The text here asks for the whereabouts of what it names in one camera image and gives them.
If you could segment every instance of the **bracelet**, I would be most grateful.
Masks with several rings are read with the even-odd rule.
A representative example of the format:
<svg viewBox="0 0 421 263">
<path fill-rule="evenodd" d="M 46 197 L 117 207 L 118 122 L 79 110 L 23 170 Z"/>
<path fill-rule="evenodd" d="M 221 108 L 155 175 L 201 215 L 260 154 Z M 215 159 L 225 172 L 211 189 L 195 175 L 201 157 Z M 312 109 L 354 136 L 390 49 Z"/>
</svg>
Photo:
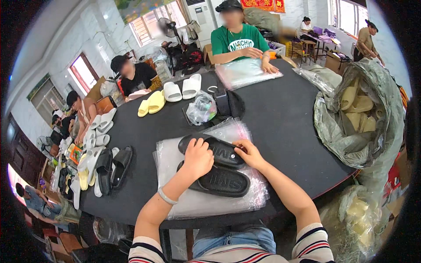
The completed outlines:
<svg viewBox="0 0 421 263">
<path fill-rule="evenodd" d="M 162 199 L 164 199 L 164 201 L 165 202 L 167 202 L 167 203 L 169 203 L 170 205 L 175 205 L 176 203 L 178 203 L 178 201 L 174 201 L 174 200 L 171 200 L 171 199 L 169 199 L 165 194 L 164 194 L 164 192 L 162 191 L 162 187 L 160 187 L 159 189 L 158 189 L 158 193 L 159 193 L 159 195 L 161 196 L 161 198 Z"/>
</svg>

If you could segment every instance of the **red banner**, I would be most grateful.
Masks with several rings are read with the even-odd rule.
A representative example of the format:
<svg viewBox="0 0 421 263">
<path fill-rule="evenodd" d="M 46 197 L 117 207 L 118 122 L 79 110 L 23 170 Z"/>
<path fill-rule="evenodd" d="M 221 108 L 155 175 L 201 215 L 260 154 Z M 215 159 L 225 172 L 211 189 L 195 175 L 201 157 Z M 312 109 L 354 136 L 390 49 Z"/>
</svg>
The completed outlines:
<svg viewBox="0 0 421 263">
<path fill-rule="evenodd" d="M 275 0 L 275 12 L 285 13 L 284 0 Z"/>
<path fill-rule="evenodd" d="M 269 12 L 275 11 L 273 0 L 241 0 L 241 4 L 244 8 L 257 7 Z"/>
</svg>

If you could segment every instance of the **black t-shirt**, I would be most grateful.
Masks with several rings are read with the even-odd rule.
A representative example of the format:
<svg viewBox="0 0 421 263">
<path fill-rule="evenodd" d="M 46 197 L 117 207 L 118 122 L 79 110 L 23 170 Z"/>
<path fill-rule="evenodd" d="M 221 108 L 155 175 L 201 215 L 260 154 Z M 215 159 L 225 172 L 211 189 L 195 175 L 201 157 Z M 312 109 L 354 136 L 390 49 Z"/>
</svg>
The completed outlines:
<svg viewBox="0 0 421 263">
<path fill-rule="evenodd" d="M 61 127 L 60 127 L 60 132 L 61 135 L 66 139 L 67 137 L 69 137 L 70 133 L 69 133 L 69 126 L 70 126 L 70 121 L 76 119 L 76 116 L 72 115 L 72 116 L 68 116 L 64 119 L 61 120 Z"/>
<path fill-rule="evenodd" d="M 149 88 L 152 83 L 151 79 L 157 75 L 156 71 L 144 62 L 140 62 L 134 66 L 133 80 L 125 77 L 121 79 L 121 88 L 123 89 L 124 96 L 129 96 L 135 91 Z"/>
</svg>

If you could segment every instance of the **green t-shirt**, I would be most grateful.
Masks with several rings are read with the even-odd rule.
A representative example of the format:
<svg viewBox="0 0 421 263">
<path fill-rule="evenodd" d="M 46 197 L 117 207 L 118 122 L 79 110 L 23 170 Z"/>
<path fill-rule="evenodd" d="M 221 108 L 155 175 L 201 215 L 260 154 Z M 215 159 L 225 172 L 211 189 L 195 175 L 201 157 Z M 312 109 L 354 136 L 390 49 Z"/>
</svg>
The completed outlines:
<svg viewBox="0 0 421 263">
<path fill-rule="evenodd" d="M 228 53 L 248 47 L 260 49 L 262 52 L 269 50 L 269 46 L 257 27 L 249 24 L 242 24 L 242 32 L 232 34 L 226 27 L 221 26 L 212 31 L 210 39 L 213 55 Z"/>
</svg>

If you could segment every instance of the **striped shirt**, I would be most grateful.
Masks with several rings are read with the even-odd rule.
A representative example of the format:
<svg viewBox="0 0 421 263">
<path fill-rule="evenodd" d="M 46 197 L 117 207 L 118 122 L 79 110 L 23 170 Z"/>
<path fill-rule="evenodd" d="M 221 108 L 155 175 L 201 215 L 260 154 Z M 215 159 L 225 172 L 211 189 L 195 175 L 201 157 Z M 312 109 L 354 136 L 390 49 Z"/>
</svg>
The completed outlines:
<svg viewBox="0 0 421 263">
<path fill-rule="evenodd" d="M 226 245 L 205 252 L 188 263 L 333 263 L 328 243 L 328 234 L 320 223 L 313 223 L 302 229 L 292 250 L 292 260 L 268 253 L 253 244 Z M 133 240 L 129 263 L 164 263 L 161 246 L 153 239 L 138 236 Z"/>
</svg>

